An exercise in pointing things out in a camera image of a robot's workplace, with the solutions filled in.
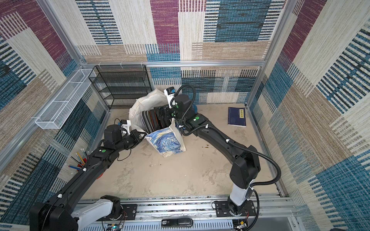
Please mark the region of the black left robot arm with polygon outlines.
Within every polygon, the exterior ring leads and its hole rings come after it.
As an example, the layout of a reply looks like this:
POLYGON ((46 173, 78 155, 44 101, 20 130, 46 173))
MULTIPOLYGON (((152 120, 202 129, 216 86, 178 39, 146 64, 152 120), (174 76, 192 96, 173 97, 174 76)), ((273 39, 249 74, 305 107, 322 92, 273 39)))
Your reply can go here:
POLYGON ((82 169, 45 203, 36 203, 29 211, 29 227, 32 231, 81 231, 101 218, 111 220, 123 217, 120 198, 110 195, 83 209, 76 205, 91 185, 119 157, 123 150, 132 150, 146 136, 146 132, 132 130, 125 135, 119 125, 110 125, 104 131, 104 139, 89 155, 82 169))

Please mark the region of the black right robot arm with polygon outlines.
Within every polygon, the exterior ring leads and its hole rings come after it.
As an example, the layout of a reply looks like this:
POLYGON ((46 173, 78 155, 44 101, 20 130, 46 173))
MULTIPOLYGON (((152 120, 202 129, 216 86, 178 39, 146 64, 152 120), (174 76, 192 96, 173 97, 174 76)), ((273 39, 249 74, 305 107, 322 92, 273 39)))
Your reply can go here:
POLYGON ((253 146, 245 147, 234 141, 203 114, 196 113, 192 102, 185 94, 166 95, 168 106, 165 115, 179 123, 183 136, 195 135, 216 148, 232 164, 229 176, 233 182, 232 192, 228 198, 230 214, 239 216, 244 212, 246 201, 252 194, 251 183, 261 170, 257 150, 253 146))

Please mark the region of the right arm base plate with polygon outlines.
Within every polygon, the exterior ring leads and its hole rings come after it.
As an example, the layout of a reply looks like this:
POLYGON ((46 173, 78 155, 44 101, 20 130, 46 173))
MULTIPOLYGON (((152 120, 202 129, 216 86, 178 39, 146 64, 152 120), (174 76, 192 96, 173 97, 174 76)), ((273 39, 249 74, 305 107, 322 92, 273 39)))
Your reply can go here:
POLYGON ((229 207, 228 201, 213 201, 211 206, 216 211, 217 217, 255 216, 257 209, 252 200, 245 201, 242 206, 236 208, 235 212, 229 207))

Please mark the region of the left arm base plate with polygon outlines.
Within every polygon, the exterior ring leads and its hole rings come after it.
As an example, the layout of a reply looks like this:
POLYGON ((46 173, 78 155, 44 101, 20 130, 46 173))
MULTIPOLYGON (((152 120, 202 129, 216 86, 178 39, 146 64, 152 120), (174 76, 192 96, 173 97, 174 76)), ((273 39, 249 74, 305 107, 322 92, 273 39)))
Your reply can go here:
POLYGON ((137 212, 137 204, 121 204, 121 209, 117 215, 109 215, 98 221, 120 221, 120 220, 135 220, 137 212))

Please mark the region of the blue ping pong paddle case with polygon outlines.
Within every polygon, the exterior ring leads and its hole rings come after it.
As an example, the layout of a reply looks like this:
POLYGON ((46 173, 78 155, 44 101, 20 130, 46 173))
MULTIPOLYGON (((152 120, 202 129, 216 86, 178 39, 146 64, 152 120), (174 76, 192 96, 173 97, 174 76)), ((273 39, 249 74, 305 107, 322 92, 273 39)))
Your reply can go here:
POLYGON ((193 109, 194 109, 194 112, 197 113, 198 112, 198 108, 195 104, 192 105, 193 109))

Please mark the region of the canvas tote bag starry print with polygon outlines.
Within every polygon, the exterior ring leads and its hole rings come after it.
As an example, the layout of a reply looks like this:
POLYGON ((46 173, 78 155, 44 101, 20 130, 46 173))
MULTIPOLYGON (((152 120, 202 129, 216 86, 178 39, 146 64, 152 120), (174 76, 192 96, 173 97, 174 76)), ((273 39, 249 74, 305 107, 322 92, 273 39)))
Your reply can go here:
POLYGON ((145 127, 142 119, 143 112, 163 105, 168 105, 165 94, 159 90, 154 90, 136 100, 129 109, 129 120, 132 123, 132 130, 145 131, 147 133, 145 139, 149 144, 163 157, 169 157, 186 151, 183 138, 175 125, 175 120, 172 119, 171 124, 166 125, 163 129, 151 132, 145 127))

